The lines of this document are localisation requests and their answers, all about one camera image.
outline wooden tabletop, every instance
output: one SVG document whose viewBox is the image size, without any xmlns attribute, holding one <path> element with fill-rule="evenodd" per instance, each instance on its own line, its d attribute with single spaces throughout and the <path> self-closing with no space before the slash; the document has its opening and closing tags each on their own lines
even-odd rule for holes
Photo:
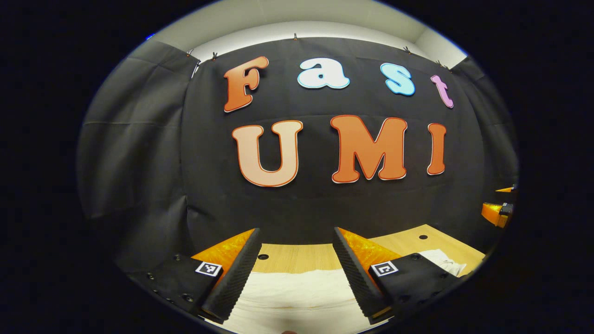
<svg viewBox="0 0 594 334">
<path fill-rule="evenodd" d="M 421 235 L 426 235 L 427 238 L 420 239 Z M 467 264 L 460 276 L 473 271 L 485 257 L 480 251 L 429 225 L 421 225 L 406 231 L 370 238 L 370 240 L 403 256 L 420 251 L 440 249 L 456 263 Z M 332 244 L 262 244 L 260 254 L 267 254 L 269 258 L 256 260 L 253 272 L 304 273 L 312 270 L 342 268 Z"/>
</svg>

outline ceiling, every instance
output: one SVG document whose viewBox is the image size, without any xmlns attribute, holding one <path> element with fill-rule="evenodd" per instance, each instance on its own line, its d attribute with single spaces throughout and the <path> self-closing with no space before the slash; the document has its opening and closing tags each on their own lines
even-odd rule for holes
<svg viewBox="0 0 594 334">
<path fill-rule="evenodd" d="M 416 43 L 427 26 L 373 0 L 221 0 L 196 10 L 152 38 L 189 50 L 236 31 L 288 21 L 326 21 L 378 30 Z"/>
</svg>

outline light blue letter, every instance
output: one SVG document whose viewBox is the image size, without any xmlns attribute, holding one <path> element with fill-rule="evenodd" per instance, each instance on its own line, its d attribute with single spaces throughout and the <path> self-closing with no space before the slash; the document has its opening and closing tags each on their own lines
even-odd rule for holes
<svg viewBox="0 0 594 334">
<path fill-rule="evenodd" d="M 350 80 L 345 77 L 342 65 L 330 58 L 314 58 L 301 63 L 301 74 L 297 82 L 305 88 L 322 88 L 328 86 L 334 89 L 342 89 L 349 85 Z"/>
<path fill-rule="evenodd" d="M 415 84 L 410 80 L 410 73 L 404 67 L 386 62 L 381 64 L 380 71 L 388 78 L 386 86 L 394 94 L 413 95 L 415 93 Z"/>
</svg>

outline black backdrop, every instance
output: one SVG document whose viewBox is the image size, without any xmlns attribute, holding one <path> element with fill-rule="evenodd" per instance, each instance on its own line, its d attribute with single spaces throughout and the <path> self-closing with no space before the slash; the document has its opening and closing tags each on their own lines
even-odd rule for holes
<svg viewBox="0 0 594 334">
<path fill-rule="evenodd" d="M 4 113 L 11 158 L 4 332 L 203 332 L 157 305 L 112 263 L 83 218 L 74 181 L 74 138 L 106 75 L 150 32 L 196 4 L 4 5 L 3 23 L 16 32 L 5 35 L 13 46 L 3 53 L 12 80 L 7 92 L 18 102 Z M 522 1 L 398 6 L 488 70 L 518 128 L 523 191 L 497 252 L 451 298 L 397 332 L 591 332 L 591 287 L 581 256 L 591 230 L 583 163 L 590 142 L 583 128 L 587 53 L 581 50 L 589 41 L 588 11 Z"/>
<path fill-rule="evenodd" d="M 270 63 L 259 70 L 252 103 L 223 112 L 225 72 L 262 55 Z M 339 61 L 350 84 L 300 86 L 299 64 L 311 58 Z M 413 95 L 386 87 L 379 70 L 385 62 L 410 72 Z M 500 229 L 481 216 L 482 203 L 517 182 L 518 160 L 505 104 L 471 59 L 451 73 L 389 46 L 318 37 L 229 52 L 204 61 L 191 77 L 194 64 L 183 51 L 148 40 L 109 76 L 84 121 L 83 207 L 125 270 L 149 270 L 170 253 L 192 255 L 253 227 L 265 243 L 322 244 L 331 243 L 334 226 L 371 238 L 429 224 L 485 253 L 492 247 Z M 433 75 L 448 85 L 453 109 L 441 101 Z M 345 114 L 360 116 L 374 138 L 387 117 L 407 122 L 406 177 L 331 180 L 339 138 L 330 120 Z M 282 187 L 251 184 L 240 173 L 231 132 L 264 127 L 261 164 L 275 170 L 279 144 L 270 127 L 287 119 L 304 125 L 297 176 Z M 447 129 L 441 175 L 426 172 L 430 123 Z"/>
</svg>

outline orange letter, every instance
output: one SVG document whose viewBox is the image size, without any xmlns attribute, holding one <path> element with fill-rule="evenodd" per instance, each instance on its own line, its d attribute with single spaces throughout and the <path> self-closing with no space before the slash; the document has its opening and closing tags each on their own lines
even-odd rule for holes
<svg viewBox="0 0 594 334">
<path fill-rule="evenodd" d="M 228 87 L 225 112 L 232 112 L 252 103 L 253 97 L 245 92 L 245 86 L 249 86 L 251 90 L 256 89 L 260 83 L 260 73 L 254 67 L 265 68 L 266 66 L 268 66 L 268 59 L 261 56 L 225 73 Z"/>
<path fill-rule="evenodd" d="M 375 141 L 358 116 L 336 116 L 330 120 L 330 125 L 338 130 L 340 140 L 338 171 L 332 175 L 332 181 L 351 183 L 359 179 L 359 173 L 355 170 L 355 156 L 366 179 L 373 178 L 384 156 L 384 166 L 378 173 L 380 179 L 401 179 L 406 176 L 403 161 L 407 124 L 403 119 L 386 118 Z"/>
<path fill-rule="evenodd" d="M 431 133 L 431 164 L 427 167 L 427 174 L 438 175 L 445 171 L 446 166 L 444 165 L 444 136 L 446 135 L 446 127 L 431 123 L 427 126 Z"/>
<path fill-rule="evenodd" d="M 297 133 L 303 129 L 300 121 L 281 121 L 272 125 L 272 132 L 279 135 L 280 168 L 266 171 L 260 165 L 258 138 L 264 133 L 259 125 L 247 125 L 233 130 L 231 136 L 237 141 L 237 154 L 241 174 L 249 182 L 260 187 L 280 187 L 291 182 L 299 168 Z"/>
</svg>

